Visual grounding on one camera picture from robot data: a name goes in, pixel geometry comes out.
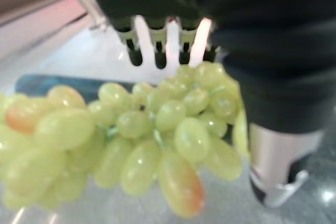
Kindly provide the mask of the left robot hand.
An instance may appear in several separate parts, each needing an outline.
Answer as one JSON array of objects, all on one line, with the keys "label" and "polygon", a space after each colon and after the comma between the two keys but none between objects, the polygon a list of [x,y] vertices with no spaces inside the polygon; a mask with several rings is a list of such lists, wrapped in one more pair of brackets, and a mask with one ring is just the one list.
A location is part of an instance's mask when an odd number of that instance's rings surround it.
[{"label": "left robot hand", "polygon": [[209,18],[223,66],[239,82],[250,181],[267,207],[306,180],[335,106],[335,0],[97,0],[111,23],[142,15]]}]

